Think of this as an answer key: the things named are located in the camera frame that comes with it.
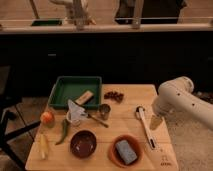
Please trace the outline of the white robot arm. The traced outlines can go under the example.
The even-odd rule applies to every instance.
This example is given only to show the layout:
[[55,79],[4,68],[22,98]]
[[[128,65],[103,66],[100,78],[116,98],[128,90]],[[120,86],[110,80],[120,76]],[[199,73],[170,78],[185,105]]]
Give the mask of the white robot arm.
[[194,96],[193,90],[194,83],[186,76],[161,83],[152,103],[153,112],[158,117],[172,109],[186,112],[213,131],[213,105]]

